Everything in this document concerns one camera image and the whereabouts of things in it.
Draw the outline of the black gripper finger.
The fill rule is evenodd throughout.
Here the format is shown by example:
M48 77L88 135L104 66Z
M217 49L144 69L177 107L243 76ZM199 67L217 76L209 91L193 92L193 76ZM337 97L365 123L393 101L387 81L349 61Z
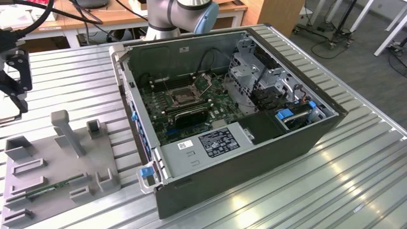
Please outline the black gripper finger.
M27 92L32 90L32 76L29 68L29 56L28 52L25 56L11 55L5 57L5 63L8 66L13 67L20 74L20 79L16 81L16 95L8 95L20 113L28 112L28 104L25 101Z
M0 90L7 95L16 95L16 81L8 76L4 70L0 71Z

